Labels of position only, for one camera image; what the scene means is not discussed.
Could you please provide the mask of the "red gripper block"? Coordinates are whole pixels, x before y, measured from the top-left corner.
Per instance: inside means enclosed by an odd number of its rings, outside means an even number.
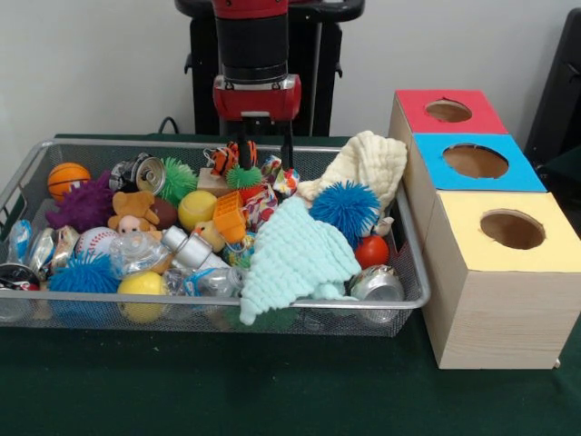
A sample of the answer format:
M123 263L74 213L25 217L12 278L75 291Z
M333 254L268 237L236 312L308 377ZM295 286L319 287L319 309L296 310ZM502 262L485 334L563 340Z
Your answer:
M301 100L301 81L297 74L264 84L238 84L220 74L214 78L212 98L220 118L240 121L237 144L242 169L251 169L257 164L256 143L247 137L248 122L243 119L264 117L283 122L282 169L288 171L294 167L292 120L299 113Z

